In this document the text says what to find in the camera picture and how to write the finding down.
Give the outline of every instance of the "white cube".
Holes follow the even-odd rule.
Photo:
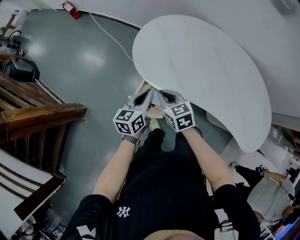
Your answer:
[[[119,109],[112,120],[118,133],[135,136],[145,126],[145,117],[142,111]]]
[[[195,126],[193,109],[190,102],[177,104],[176,106],[164,109],[164,116],[167,123],[176,131],[181,132]]]

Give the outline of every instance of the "red fire extinguisher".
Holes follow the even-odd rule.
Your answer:
[[[81,13],[78,12],[78,10],[73,6],[72,3],[70,3],[69,1],[65,1],[62,5],[61,5],[65,10],[67,10],[72,17],[74,17],[75,19],[80,18]]]

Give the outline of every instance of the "person in white shirt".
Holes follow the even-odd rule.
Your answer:
[[[292,206],[295,188],[288,177],[270,172],[262,165],[256,171],[235,162],[230,166],[248,182],[249,187],[243,183],[237,183],[236,187],[246,197],[260,223],[273,224],[282,219],[283,225],[287,225],[297,220],[300,209]]]

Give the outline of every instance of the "green shoe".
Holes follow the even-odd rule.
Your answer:
[[[150,119],[150,125],[149,125],[149,128],[151,129],[151,131],[153,131],[154,129],[156,128],[160,128],[160,125],[158,123],[158,120],[156,118],[151,118]]]

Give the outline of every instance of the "gray floor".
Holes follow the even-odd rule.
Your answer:
[[[96,19],[131,56],[138,31],[107,19]],[[120,135],[113,125],[113,116],[142,78],[133,62],[89,15],[74,20],[64,11],[33,11],[22,32],[22,48],[38,66],[40,80],[64,101],[80,102],[89,108],[87,122],[76,123],[70,130],[61,164],[67,182],[52,197],[54,213],[68,223],[116,151]],[[194,110],[205,140],[220,154],[231,135],[211,125],[204,110]],[[163,149],[172,150],[175,133],[165,122],[161,125],[166,131]]]

